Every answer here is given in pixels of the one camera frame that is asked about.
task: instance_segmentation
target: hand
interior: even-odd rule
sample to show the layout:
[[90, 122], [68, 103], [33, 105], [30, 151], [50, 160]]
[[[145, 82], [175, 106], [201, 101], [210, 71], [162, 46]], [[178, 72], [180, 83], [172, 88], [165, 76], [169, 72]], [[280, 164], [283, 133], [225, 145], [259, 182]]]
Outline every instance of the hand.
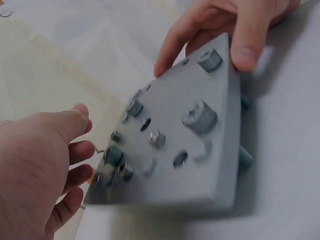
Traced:
[[1, 239], [53, 239], [77, 212], [83, 199], [78, 186], [93, 170], [87, 164], [69, 166], [90, 158], [95, 147], [89, 141], [70, 142], [91, 128], [83, 104], [0, 122]]
[[213, 38], [228, 33], [235, 67], [252, 71], [261, 55], [270, 26], [293, 12], [301, 0], [196, 0], [171, 27], [154, 66], [159, 77], [171, 68], [186, 46], [189, 55]]

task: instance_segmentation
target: fingernail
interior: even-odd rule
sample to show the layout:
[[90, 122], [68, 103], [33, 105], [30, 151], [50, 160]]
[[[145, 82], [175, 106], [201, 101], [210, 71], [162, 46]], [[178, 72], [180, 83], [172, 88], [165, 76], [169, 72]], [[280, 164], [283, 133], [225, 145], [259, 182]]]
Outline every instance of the fingernail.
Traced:
[[239, 65], [254, 68], [257, 64], [257, 55], [251, 49], [244, 47], [236, 52], [233, 61]]
[[72, 111], [77, 111], [84, 116], [89, 116], [88, 108], [83, 104], [76, 104], [71, 108]]

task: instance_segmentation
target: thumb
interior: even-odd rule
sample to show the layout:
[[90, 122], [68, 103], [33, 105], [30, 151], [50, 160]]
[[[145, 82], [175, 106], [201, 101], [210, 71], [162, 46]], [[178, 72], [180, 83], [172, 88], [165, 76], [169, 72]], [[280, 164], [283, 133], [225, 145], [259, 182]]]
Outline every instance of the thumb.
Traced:
[[76, 104], [68, 111], [36, 113], [22, 121], [27, 121], [36, 127], [43, 126], [46, 129], [53, 129], [67, 145], [75, 138], [85, 134], [91, 122], [88, 108], [83, 104]]
[[247, 0], [238, 6], [238, 16], [231, 44], [234, 66], [243, 72], [254, 70], [266, 43], [273, 18], [273, 0]]

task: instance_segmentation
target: bolt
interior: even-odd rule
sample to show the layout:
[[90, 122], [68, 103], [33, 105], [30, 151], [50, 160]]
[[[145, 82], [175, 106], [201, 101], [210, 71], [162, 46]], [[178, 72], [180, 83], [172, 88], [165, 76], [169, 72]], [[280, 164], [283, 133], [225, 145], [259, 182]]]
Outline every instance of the bolt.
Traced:
[[215, 127], [217, 119], [217, 113], [200, 100], [187, 107], [181, 121], [195, 134], [202, 136]]
[[160, 131], [152, 131], [149, 135], [149, 143], [156, 149], [160, 149], [166, 143], [166, 135]]
[[211, 48], [208, 51], [204, 51], [199, 59], [197, 60], [197, 63], [207, 72], [207, 73], [212, 73], [216, 69], [220, 67], [222, 64], [223, 60], [219, 53]]
[[124, 179], [124, 181], [128, 181], [132, 178], [132, 176], [135, 173], [135, 167], [128, 164], [128, 162], [124, 162], [121, 165], [119, 165], [118, 168], [119, 176]]
[[111, 140], [116, 142], [116, 143], [119, 143], [121, 141], [121, 138], [122, 138], [122, 134], [118, 131], [114, 131], [111, 136], [110, 136]]
[[124, 157], [124, 153], [116, 146], [110, 146], [103, 154], [104, 164], [111, 164], [115, 168], [119, 166]]
[[133, 98], [128, 103], [126, 107], [126, 112], [130, 116], [137, 117], [141, 113], [143, 108], [144, 106], [137, 99]]
[[105, 189], [110, 187], [112, 185], [114, 175], [115, 174], [112, 173], [109, 177], [107, 177], [102, 172], [97, 172], [93, 177], [92, 185], [96, 189]]

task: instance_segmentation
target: gray plastic block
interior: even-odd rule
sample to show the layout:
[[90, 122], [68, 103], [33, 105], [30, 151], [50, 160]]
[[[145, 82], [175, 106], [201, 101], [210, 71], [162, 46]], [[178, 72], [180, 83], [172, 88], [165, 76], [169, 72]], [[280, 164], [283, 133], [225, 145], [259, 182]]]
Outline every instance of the gray plastic block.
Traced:
[[[106, 147], [123, 153], [121, 163], [101, 160], [97, 172], [105, 178], [95, 179], [107, 179], [103, 186], [108, 187], [98, 189], [93, 182], [84, 202], [231, 208], [242, 106], [228, 35], [210, 41], [137, 93], [114, 130], [124, 140]], [[119, 152], [114, 156], [118, 160]]]

